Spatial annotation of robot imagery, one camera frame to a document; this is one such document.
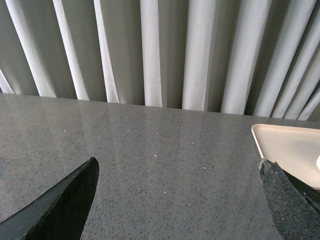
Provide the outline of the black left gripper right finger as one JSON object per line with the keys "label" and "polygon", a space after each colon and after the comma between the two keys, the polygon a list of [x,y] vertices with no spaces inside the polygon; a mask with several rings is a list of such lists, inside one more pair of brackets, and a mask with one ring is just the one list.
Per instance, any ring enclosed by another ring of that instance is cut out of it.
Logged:
{"label": "black left gripper right finger", "polygon": [[266,158],[258,164],[258,169],[272,221],[282,238],[318,240],[320,191]]}

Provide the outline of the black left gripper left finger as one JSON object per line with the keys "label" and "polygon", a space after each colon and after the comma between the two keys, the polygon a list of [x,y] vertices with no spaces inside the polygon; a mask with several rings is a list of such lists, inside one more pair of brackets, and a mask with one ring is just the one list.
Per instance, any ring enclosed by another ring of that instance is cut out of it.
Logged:
{"label": "black left gripper left finger", "polygon": [[78,240],[95,197],[99,163],[91,157],[0,224],[2,240]]}

